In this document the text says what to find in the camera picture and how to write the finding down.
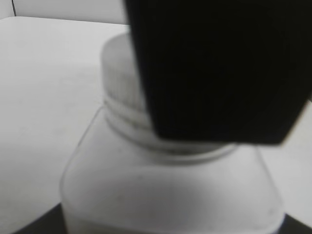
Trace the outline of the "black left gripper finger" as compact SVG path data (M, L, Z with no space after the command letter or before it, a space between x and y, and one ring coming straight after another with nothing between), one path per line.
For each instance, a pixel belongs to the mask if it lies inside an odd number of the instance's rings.
M277 145L312 93L309 0L126 0L162 139Z

